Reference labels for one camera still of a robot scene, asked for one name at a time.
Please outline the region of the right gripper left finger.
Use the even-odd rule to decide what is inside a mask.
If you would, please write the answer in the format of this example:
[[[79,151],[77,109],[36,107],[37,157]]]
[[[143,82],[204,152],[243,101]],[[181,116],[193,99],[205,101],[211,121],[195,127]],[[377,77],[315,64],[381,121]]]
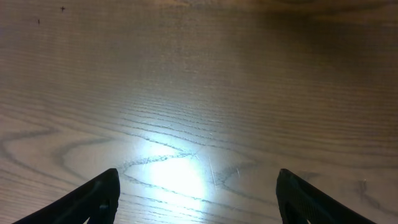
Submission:
[[[119,174],[111,168],[14,224],[113,224],[119,196]]]

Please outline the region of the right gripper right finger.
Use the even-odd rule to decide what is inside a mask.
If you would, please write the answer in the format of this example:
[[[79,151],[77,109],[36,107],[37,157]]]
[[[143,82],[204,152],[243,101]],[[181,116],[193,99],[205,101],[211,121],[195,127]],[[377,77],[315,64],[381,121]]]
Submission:
[[[288,169],[279,171],[275,192],[284,224],[374,224]]]

